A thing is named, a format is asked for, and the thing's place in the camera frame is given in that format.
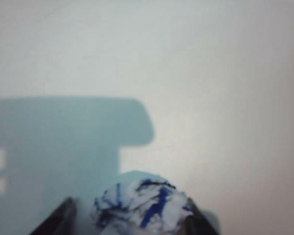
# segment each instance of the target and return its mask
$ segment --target blue marking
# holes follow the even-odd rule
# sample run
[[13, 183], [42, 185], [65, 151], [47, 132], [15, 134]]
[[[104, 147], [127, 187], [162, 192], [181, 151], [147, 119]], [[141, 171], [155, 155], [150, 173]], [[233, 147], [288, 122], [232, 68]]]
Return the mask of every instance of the blue marking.
[[105, 203], [107, 203], [109, 206], [111, 206], [111, 207], [115, 207], [115, 205], [114, 205], [109, 199], [107, 199], [107, 198], [103, 198], [103, 201], [104, 201]]
[[147, 224], [149, 223], [150, 219], [157, 213], [162, 217], [162, 211], [165, 207], [165, 204], [167, 202], [166, 197], [168, 195], [168, 190], [166, 188], [161, 188], [159, 190], [159, 201], [158, 203], [153, 204], [148, 211], [146, 212], [140, 227], [145, 228]]
[[188, 212], [191, 211], [191, 209], [190, 209], [188, 206], [183, 206], [182, 208], [183, 208], [184, 210], [188, 211]]
[[95, 198], [94, 206], [96, 207], [97, 211], [100, 211], [99, 203], [98, 203], [98, 198]]
[[122, 207], [122, 201], [121, 201], [121, 184], [117, 183], [117, 203], [118, 207]]

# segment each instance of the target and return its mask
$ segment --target white wall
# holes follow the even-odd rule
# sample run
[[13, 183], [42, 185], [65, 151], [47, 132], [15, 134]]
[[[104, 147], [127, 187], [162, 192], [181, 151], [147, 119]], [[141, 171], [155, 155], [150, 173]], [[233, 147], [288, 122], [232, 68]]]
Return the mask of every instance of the white wall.
[[[118, 173], [169, 179], [223, 235], [294, 234], [294, 0], [0, 0], [0, 101], [37, 96], [136, 100], [153, 137], [119, 149]], [[34, 189], [0, 200], [0, 235], [59, 203]]]

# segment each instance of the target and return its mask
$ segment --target paper with blue ink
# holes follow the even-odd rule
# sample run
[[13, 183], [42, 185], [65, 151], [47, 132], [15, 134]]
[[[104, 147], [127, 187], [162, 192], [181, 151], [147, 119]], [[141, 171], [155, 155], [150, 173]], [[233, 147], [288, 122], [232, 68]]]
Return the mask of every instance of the paper with blue ink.
[[114, 185], [91, 211], [100, 235], [173, 235], [188, 215], [184, 193], [151, 179]]

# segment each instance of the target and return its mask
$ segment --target white surface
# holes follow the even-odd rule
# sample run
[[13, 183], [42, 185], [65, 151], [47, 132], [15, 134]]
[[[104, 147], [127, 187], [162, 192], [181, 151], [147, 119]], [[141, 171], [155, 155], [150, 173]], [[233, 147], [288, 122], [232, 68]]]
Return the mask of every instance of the white surface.
[[[223, 235], [294, 234], [294, 0], [0, 0], [0, 100], [64, 95], [144, 104], [153, 140], [119, 173], [168, 178]], [[36, 199], [1, 201], [0, 235]]]

